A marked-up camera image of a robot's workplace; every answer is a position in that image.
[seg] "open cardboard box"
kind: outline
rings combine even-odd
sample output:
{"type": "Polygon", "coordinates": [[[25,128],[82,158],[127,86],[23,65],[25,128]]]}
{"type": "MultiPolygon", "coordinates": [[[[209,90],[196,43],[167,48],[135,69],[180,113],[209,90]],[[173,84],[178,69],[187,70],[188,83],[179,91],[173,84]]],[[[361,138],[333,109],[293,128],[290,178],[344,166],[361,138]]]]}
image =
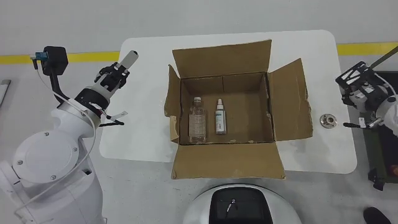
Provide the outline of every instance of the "open cardboard box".
{"type": "Polygon", "coordinates": [[[173,55],[180,78],[169,65],[165,102],[171,141],[178,143],[172,178],[284,179],[275,142],[312,136],[301,59],[268,73],[271,40],[173,50],[173,55]],[[188,141],[194,96],[207,111],[205,144],[188,141]],[[226,111],[226,135],[215,134],[218,98],[226,111]]]}

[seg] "white table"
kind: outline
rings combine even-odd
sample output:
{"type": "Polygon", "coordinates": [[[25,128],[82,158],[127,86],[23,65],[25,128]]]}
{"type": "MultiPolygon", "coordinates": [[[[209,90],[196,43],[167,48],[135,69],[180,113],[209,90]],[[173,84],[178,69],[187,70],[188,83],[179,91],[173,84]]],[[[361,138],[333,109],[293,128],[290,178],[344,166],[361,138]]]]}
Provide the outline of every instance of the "white table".
{"type": "Polygon", "coordinates": [[[301,57],[312,108],[313,137],[282,141],[277,147],[285,170],[347,174],[356,167],[356,154],[348,109],[341,102],[335,78],[341,74],[335,38],[324,30],[266,32],[180,37],[146,37],[126,40],[123,58],[130,50],[139,54],[127,83],[111,99],[109,114],[126,110],[125,126],[104,128],[99,150],[110,159],[173,162],[177,145],[169,139],[169,119],[164,116],[168,64],[174,68],[173,49],[238,44],[272,39],[269,72],[301,57]],[[325,129],[320,116],[331,113],[338,126],[325,129]]]}

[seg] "shoe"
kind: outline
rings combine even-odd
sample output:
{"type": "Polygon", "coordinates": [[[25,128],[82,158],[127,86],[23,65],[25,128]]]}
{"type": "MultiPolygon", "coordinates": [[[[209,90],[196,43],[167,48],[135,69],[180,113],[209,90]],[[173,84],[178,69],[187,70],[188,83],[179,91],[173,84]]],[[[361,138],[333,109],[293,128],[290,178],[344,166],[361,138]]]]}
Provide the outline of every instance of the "shoe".
{"type": "Polygon", "coordinates": [[[390,220],[377,208],[369,207],[363,211],[366,224],[391,224],[390,220]]]}

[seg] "yellow floor stripe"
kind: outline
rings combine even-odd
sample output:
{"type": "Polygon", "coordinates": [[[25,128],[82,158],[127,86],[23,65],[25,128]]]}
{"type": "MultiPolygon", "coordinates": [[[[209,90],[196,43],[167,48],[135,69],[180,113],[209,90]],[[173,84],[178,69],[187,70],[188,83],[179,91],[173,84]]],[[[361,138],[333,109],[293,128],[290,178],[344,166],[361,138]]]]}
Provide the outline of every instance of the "yellow floor stripe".
{"type": "MultiPolygon", "coordinates": [[[[398,42],[380,42],[363,44],[338,44],[338,55],[384,55],[394,47],[398,42]]],[[[69,62],[115,62],[119,59],[119,52],[90,52],[90,53],[72,53],[68,54],[69,62]]],[[[0,56],[0,64],[18,64],[31,63],[28,55],[3,55],[0,56]]]]}
{"type": "Polygon", "coordinates": [[[385,55],[398,46],[398,42],[380,42],[368,44],[338,44],[338,55],[385,55]]]}

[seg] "white cable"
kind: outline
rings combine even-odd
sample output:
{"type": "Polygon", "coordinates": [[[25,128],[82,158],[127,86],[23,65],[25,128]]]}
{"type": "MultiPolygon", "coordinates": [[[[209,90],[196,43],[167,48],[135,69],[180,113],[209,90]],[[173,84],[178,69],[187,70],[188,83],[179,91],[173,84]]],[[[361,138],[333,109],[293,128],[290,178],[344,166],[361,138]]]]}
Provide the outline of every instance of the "white cable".
{"type": "Polygon", "coordinates": [[[394,97],[396,98],[396,115],[394,116],[394,121],[397,122],[397,120],[398,120],[398,96],[397,96],[397,93],[396,93],[395,89],[391,86],[391,84],[388,81],[386,81],[383,77],[381,77],[377,73],[374,73],[374,74],[380,80],[382,80],[385,84],[387,84],[387,86],[391,89],[392,93],[394,94],[394,97]]]}
{"type": "Polygon", "coordinates": [[[95,143],[95,138],[96,138],[96,132],[95,132],[95,124],[94,121],[88,116],[88,114],[86,114],[82,109],[79,109],[78,106],[75,106],[73,103],[69,102],[67,99],[65,99],[64,97],[60,96],[58,93],[54,92],[49,86],[47,86],[47,84],[43,81],[42,77],[40,76],[40,73],[38,70],[36,70],[37,75],[39,76],[40,80],[42,81],[42,83],[56,96],[58,96],[59,98],[61,98],[64,102],[68,103],[71,107],[73,107],[74,109],[78,110],[80,113],[84,114],[91,122],[91,125],[93,126],[93,144],[91,145],[90,149],[88,150],[87,154],[83,157],[83,159],[70,171],[68,172],[66,175],[64,175],[63,177],[61,177],[58,181],[56,181],[53,185],[51,185],[50,187],[48,187],[46,190],[44,190],[43,192],[41,192],[40,194],[36,195],[35,197],[31,198],[29,201],[27,201],[25,204],[23,204],[22,206],[20,206],[19,208],[17,208],[17,210],[14,211],[14,215],[16,215],[18,218],[21,219],[21,216],[17,214],[17,212],[21,209],[23,209],[24,207],[28,206],[28,204],[32,203],[33,201],[37,200],[39,197],[41,197],[43,194],[47,193],[50,189],[54,188],[57,184],[59,184],[64,178],[66,178],[67,176],[69,176],[71,173],[73,173],[75,170],[77,170],[77,168],[79,168],[79,166],[86,161],[86,159],[88,158],[88,155],[90,155],[90,152],[93,150],[94,148],[94,143],[95,143]]]}

